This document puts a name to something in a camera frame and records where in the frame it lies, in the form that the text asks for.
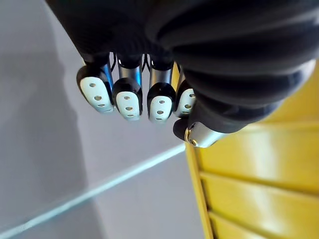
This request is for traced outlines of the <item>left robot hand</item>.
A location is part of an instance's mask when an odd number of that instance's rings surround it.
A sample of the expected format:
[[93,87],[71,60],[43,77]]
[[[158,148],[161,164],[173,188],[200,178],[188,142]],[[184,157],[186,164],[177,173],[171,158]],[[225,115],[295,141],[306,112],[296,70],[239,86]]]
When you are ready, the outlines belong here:
[[258,122],[311,76],[319,56],[316,0],[49,0],[84,62],[110,52],[126,67],[148,54],[177,63],[194,91],[173,132],[206,148]]

